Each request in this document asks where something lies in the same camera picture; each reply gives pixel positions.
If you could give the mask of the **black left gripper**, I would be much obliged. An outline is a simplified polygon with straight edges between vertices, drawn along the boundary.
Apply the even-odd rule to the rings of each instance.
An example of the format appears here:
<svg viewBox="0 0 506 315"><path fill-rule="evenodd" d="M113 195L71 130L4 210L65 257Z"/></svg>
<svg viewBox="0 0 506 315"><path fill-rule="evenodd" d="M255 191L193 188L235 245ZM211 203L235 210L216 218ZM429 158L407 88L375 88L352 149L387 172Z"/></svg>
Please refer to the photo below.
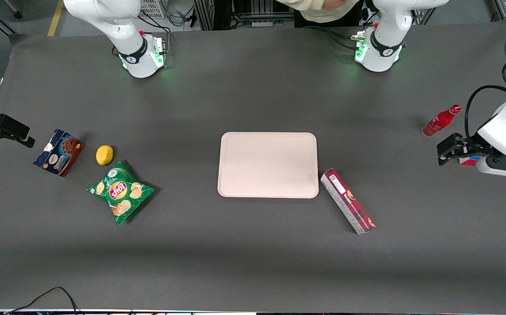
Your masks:
<svg viewBox="0 0 506 315"><path fill-rule="evenodd" d="M443 140L443 152L437 150L437 164L444 166L451 159L458 157L486 157L493 153L493 147L478 133L465 136L453 133Z"/></svg>

